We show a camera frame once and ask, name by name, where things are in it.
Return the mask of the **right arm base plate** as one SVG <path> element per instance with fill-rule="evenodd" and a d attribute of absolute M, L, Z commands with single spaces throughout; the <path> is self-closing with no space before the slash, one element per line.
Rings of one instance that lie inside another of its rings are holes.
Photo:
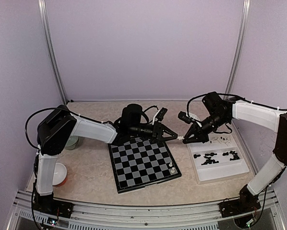
<path fill-rule="evenodd" d="M 222 218 L 236 216 L 261 208 L 259 201 L 242 203 L 240 199 L 226 200 L 218 204 Z"/>

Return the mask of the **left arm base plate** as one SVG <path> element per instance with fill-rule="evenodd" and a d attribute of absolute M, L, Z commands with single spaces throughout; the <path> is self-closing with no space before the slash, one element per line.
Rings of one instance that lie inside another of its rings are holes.
<path fill-rule="evenodd" d="M 53 198 L 33 199 L 33 210 L 56 217 L 70 218 L 73 211 L 73 203 L 59 201 Z"/>

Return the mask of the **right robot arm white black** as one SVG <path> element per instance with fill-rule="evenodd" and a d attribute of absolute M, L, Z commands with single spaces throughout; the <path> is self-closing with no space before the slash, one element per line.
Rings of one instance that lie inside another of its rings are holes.
<path fill-rule="evenodd" d="M 206 143 L 208 135 L 220 126 L 230 124 L 233 119 L 248 121 L 274 131 L 276 136 L 272 156 L 239 192 L 239 198 L 219 204 L 223 217 L 260 209 L 259 193 L 276 182 L 287 168 L 287 109 L 273 108 L 247 101 L 238 95 L 222 99 L 216 92 L 200 96 L 209 116 L 197 121 L 189 112 L 179 112 L 178 118 L 191 127 L 184 135 L 183 143 Z"/>

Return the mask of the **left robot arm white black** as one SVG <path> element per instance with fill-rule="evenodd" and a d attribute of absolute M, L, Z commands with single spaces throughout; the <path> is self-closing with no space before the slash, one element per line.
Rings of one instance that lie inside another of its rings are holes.
<path fill-rule="evenodd" d="M 149 121 L 139 104 L 129 104 L 123 108 L 121 117 L 115 122 L 96 121 L 70 111 L 67 106 L 52 108 L 51 113 L 37 127 L 38 166 L 35 191 L 40 196 L 37 203 L 47 213 L 57 209 L 53 196 L 53 177 L 57 157 L 68 142 L 69 137 L 84 137 L 107 144 L 122 144 L 131 137 L 163 142 L 177 139 L 178 135 L 162 124 L 167 110 L 156 113 L 156 121 Z"/>

